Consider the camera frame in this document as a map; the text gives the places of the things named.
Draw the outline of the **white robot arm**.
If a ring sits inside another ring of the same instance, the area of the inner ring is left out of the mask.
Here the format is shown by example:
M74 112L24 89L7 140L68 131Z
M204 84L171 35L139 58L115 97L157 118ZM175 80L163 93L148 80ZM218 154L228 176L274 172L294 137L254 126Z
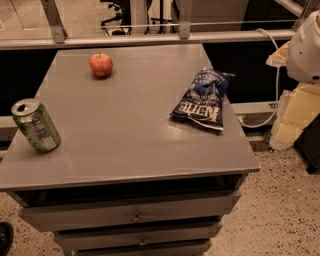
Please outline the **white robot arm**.
M289 42L288 76L298 82L320 83L320 11L312 12Z

